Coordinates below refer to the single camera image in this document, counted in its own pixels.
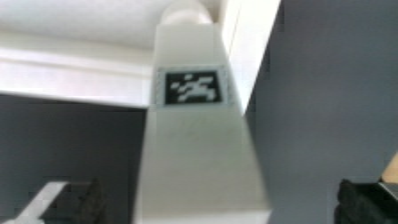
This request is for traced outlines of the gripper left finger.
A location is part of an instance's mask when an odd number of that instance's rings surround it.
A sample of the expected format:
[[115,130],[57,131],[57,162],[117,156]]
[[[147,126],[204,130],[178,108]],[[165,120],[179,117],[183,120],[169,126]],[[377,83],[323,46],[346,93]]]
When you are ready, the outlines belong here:
[[11,224],[106,224],[99,181],[48,182]]

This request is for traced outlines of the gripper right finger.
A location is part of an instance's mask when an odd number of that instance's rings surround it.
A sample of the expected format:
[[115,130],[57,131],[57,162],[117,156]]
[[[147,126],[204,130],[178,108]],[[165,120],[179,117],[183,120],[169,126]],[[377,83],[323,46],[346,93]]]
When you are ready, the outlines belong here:
[[334,224],[398,224],[398,184],[341,180]]

